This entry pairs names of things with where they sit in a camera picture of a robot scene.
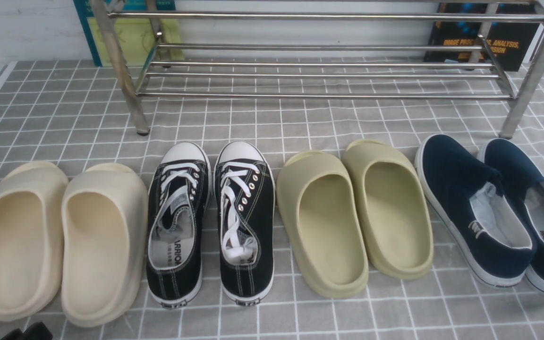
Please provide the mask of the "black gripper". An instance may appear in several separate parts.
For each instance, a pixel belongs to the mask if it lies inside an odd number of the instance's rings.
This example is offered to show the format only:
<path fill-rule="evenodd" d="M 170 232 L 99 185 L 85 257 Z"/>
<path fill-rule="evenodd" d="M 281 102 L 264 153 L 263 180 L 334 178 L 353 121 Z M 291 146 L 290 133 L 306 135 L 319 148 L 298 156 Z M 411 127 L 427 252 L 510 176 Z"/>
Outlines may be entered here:
<path fill-rule="evenodd" d="M 13 329 L 0 340 L 52 340 L 52 332 L 44 322 L 36 322 L 30 325 L 25 331 L 20 328 Z"/>

